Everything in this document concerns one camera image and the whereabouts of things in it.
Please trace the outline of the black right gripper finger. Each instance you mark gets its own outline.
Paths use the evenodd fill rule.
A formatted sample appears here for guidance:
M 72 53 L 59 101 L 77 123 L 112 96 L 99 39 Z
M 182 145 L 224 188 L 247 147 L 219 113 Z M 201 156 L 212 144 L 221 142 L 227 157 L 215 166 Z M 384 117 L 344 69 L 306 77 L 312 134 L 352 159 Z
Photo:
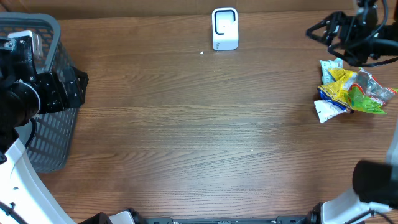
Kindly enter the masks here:
M 306 30 L 306 36 L 323 45 L 330 46 L 345 21 L 345 13 L 337 11 Z
M 358 65 L 358 58 L 357 56 L 351 52 L 351 49 L 357 47 L 357 43 L 352 43 L 349 45 L 341 45 L 341 42 L 337 44 L 331 44 L 327 47 L 327 52 L 334 55 L 335 57 L 338 57 L 342 59 L 343 61 L 347 62 L 351 66 L 357 66 Z M 343 49 L 344 52 L 341 54 L 337 52 L 335 49 L 340 48 Z

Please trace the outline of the teal tissue packet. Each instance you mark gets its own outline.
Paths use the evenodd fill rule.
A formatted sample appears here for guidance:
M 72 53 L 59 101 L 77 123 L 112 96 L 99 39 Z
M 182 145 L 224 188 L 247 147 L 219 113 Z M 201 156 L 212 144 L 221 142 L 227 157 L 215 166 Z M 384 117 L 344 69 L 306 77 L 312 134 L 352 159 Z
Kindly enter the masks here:
M 322 83 L 329 84 L 336 81 L 336 79 L 331 75 L 329 69 L 343 68 L 343 61 L 340 58 L 335 60 L 319 60 L 322 71 Z

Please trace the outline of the yellow snack packet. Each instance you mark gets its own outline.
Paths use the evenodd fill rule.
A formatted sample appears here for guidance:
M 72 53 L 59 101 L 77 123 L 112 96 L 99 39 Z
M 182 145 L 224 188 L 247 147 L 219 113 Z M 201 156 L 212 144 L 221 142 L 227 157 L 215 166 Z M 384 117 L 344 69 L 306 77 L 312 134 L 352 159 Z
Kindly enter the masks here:
M 348 106 L 345 95 L 348 94 L 358 73 L 342 68 L 331 68 L 328 71 L 335 81 L 318 87 L 320 97 L 345 110 Z

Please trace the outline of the green snack packet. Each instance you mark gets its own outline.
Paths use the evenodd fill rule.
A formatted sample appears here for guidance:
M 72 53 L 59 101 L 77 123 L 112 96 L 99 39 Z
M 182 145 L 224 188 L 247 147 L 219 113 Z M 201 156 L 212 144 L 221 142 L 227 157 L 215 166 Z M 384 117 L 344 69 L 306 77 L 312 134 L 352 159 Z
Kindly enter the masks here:
M 345 94 L 345 100 L 352 110 L 386 114 L 382 107 L 396 94 L 396 88 L 383 87 L 371 73 L 361 68 Z

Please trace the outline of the white tube gold cap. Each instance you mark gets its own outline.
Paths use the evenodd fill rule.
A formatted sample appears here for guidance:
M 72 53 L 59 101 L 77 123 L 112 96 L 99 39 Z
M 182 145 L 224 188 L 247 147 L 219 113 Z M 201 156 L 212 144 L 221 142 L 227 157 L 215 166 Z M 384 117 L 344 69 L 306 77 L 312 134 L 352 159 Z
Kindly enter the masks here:
M 328 100 L 314 101 L 314 106 L 320 123 L 325 123 L 340 114 L 351 112 L 346 106 Z

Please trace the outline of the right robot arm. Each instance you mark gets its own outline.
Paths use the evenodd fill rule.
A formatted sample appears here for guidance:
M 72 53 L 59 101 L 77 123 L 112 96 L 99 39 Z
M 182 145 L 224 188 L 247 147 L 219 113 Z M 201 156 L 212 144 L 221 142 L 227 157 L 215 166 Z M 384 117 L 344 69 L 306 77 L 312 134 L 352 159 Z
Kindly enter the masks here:
M 310 27 L 306 35 L 327 47 L 336 60 L 322 61 L 320 99 L 314 102 L 321 123 L 343 113 L 360 111 L 384 114 L 383 106 L 397 89 L 382 86 L 368 67 L 397 61 L 397 22 L 387 24 L 388 6 L 378 21 L 376 0 L 357 0 L 357 11 L 348 16 L 336 11 Z M 337 198 L 321 202 L 301 223 L 364 223 L 374 215 L 392 220 L 386 213 L 397 209 L 397 136 L 383 163 L 359 161 L 352 186 Z

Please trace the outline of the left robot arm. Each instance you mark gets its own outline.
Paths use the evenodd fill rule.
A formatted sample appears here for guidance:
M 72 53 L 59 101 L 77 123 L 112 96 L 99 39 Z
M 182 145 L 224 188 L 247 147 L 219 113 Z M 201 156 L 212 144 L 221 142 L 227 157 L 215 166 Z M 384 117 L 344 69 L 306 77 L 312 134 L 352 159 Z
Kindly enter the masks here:
M 88 75 L 75 67 L 37 73 L 41 39 L 30 31 L 1 37 L 1 223 L 73 223 L 27 155 L 40 114 L 79 108 Z

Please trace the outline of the white barcode scanner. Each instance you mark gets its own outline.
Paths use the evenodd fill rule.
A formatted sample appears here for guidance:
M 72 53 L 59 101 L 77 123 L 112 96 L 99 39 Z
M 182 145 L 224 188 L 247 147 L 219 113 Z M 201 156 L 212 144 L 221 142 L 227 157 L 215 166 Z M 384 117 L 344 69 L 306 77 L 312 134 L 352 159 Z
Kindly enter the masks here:
M 236 50 L 239 45 L 238 12 L 233 7 L 213 10 L 211 15 L 213 50 Z

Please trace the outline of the grey plastic mesh basket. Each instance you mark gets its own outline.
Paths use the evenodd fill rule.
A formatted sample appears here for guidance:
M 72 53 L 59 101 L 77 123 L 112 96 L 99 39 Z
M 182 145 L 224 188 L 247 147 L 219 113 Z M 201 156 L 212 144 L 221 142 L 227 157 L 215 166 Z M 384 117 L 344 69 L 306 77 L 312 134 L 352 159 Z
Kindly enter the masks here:
M 24 30 L 34 32 L 42 39 L 43 56 L 35 62 L 38 72 L 50 69 L 61 72 L 68 65 L 75 67 L 60 40 L 59 23 L 52 16 L 21 12 L 1 13 L 1 37 Z M 37 130 L 27 147 L 27 155 L 36 172 L 63 169 L 68 159 L 79 108 L 35 117 Z

